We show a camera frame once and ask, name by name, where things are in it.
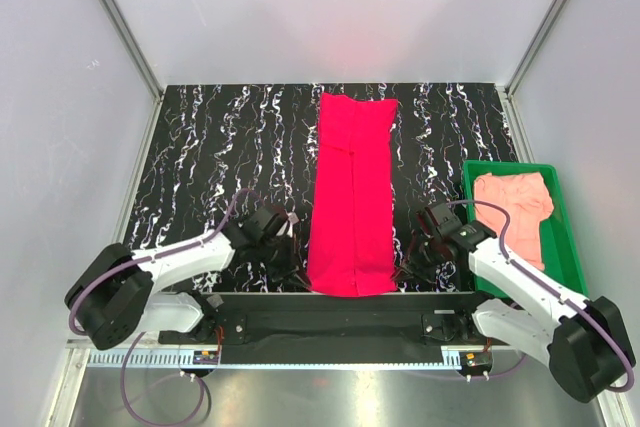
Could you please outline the red t shirt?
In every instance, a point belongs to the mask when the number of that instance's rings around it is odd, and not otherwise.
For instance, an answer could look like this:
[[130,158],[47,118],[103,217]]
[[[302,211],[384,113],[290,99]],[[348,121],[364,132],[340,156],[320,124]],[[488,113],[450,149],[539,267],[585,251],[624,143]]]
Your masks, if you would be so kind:
[[390,140],[397,105],[320,99],[307,266],[317,293],[356,298],[396,289]]

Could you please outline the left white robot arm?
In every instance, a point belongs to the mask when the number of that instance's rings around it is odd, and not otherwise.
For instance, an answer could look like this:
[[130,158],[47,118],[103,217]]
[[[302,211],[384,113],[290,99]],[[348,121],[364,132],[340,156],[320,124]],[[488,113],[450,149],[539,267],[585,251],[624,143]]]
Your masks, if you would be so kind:
[[132,335],[156,332],[165,344],[207,344],[225,321],[219,307],[196,291],[169,287],[235,262],[260,263],[275,282],[309,288],[295,254],[298,218],[280,206],[262,206],[199,236],[150,250],[106,246],[64,297],[73,332],[106,351]]

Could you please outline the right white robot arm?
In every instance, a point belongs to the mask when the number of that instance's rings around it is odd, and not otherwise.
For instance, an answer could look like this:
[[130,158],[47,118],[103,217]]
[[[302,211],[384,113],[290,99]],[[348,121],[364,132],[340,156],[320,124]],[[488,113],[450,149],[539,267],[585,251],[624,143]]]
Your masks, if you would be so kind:
[[446,262],[467,265],[514,301],[480,292],[454,318],[466,343],[502,341],[546,366],[561,389],[588,403],[604,391],[626,393],[635,384],[636,359],[618,306],[595,300],[553,280],[506,244],[505,229],[463,222],[454,202],[431,204],[417,218],[427,242],[417,261],[406,260],[395,278],[420,278]]

